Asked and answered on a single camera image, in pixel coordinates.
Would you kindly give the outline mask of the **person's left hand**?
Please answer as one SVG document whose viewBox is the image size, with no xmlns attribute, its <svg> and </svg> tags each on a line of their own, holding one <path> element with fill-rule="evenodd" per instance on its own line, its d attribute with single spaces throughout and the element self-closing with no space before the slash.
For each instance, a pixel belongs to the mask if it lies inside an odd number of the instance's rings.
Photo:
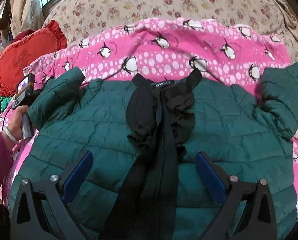
<svg viewBox="0 0 298 240">
<path fill-rule="evenodd" d="M 14 148 L 16 143 L 24 140 L 21 122 L 23 115 L 27 113 L 28 109 L 29 107 L 27 105 L 17 107 L 13 112 L 10 123 L 1 132 L 3 141 L 9 152 Z"/>
</svg>

